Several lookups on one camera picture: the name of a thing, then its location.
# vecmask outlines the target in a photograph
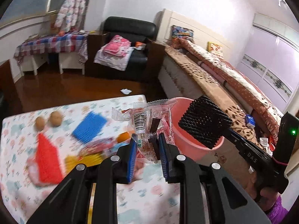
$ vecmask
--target hanging floral cloth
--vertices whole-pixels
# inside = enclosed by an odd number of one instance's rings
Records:
[[[85,3],[85,0],[66,0],[57,15],[55,27],[61,27],[64,32],[78,31],[85,10]]]

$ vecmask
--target ceiling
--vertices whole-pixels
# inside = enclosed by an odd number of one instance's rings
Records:
[[[279,0],[247,0],[256,13],[261,13],[268,17],[274,18],[292,29],[299,32],[299,23],[292,13],[289,6],[281,1],[281,6],[278,5]]]

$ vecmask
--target hand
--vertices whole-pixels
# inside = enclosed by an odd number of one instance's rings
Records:
[[[257,181],[257,173],[253,172],[250,176],[250,180],[248,182],[248,185],[246,187],[246,192],[250,195],[251,198],[255,199],[257,196],[257,190],[255,188],[255,182]],[[257,202],[259,207],[263,211],[268,211],[272,208],[272,206],[275,204],[276,200],[279,197],[279,193],[275,191],[273,188],[266,187],[263,188],[260,192],[260,195],[262,196],[260,201]]]

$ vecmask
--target blue cloth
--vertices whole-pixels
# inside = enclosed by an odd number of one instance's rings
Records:
[[[86,144],[97,136],[106,122],[101,114],[91,111],[73,131],[73,136]]]

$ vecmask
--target purple fuzzy clothing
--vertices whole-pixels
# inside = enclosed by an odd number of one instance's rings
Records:
[[[279,196],[277,201],[273,205],[271,212],[267,216],[272,224],[279,224],[287,213],[288,211],[282,207],[281,196]]]

